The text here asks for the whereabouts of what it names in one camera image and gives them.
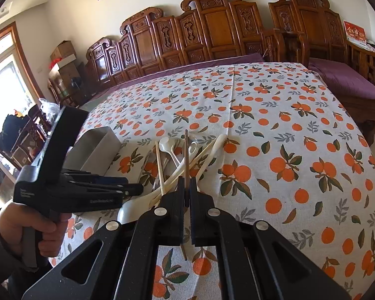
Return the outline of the person's left hand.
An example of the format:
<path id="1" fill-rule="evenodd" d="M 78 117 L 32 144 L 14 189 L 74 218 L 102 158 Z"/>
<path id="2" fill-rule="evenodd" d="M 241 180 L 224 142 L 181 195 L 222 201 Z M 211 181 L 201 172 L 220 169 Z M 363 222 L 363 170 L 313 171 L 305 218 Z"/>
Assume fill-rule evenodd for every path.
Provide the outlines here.
<path id="1" fill-rule="evenodd" d="M 33 228 L 42 232 L 42 240 L 38 243 L 40 254 L 57 257 L 71 216 L 71 213 L 62 213 L 54 223 L 33 208 L 8 202 L 0 210 L 0 235 L 12 253 L 21 255 L 23 228 Z"/>

